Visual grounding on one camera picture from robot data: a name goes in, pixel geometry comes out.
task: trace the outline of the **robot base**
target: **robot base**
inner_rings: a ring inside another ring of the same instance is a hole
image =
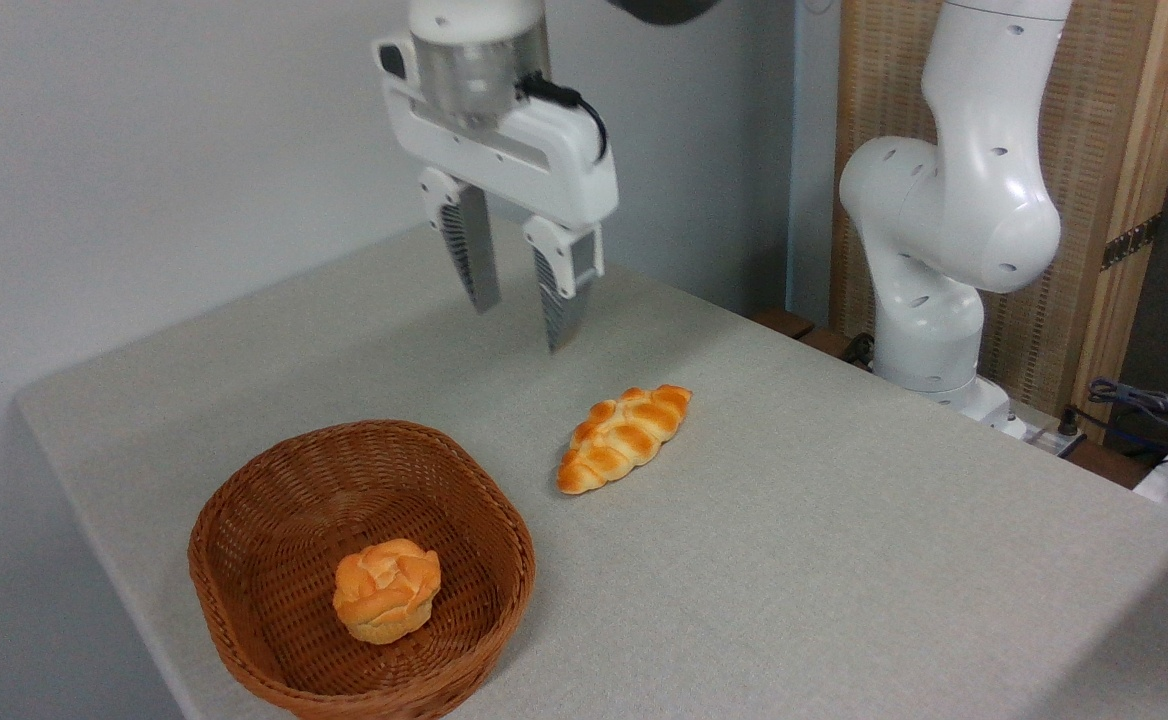
[[[1006,395],[1004,389],[978,375],[958,389],[918,392],[918,395],[939,402],[940,406],[947,406],[978,423],[1001,430],[1015,439],[1023,439],[1028,434],[1024,421],[1015,418],[1015,414],[1011,413],[1010,397]]]

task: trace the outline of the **braided bread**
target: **braided bread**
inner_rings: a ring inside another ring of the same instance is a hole
[[[628,388],[620,400],[603,400],[575,428],[570,450],[557,468],[557,489],[579,496],[619,480],[660,452],[686,416],[689,389]]]

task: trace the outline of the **woven screen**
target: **woven screen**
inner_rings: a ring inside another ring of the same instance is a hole
[[[922,68],[940,5],[846,1],[837,167],[877,136],[936,141]],[[1150,1],[1075,0],[1041,110],[1042,169],[1063,219],[1061,249],[1029,288],[983,293],[980,373],[1047,413],[1059,410],[1072,388],[1152,14]],[[863,247],[841,206],[834,223],[832,327],[848,335],[872,332]]]

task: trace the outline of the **metal cylinder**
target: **metal cylinder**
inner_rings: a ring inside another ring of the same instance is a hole
[[[415,36],[420,90],[430,105],[466,129],[494,127],[517,102],[516,84],[535,70],[548,76],[548,28],[498,42],[437,44]]]

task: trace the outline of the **brown basket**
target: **brown basket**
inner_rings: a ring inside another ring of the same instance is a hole
[[[410,538],[442,560],[422,629],[356,642],[332,609],[334,569]],[[229,673],[305,720],[442,716],[473,694],[535,577],[521,515],[454,441],[395,420],[278,443],[206,503],[188,570]]]

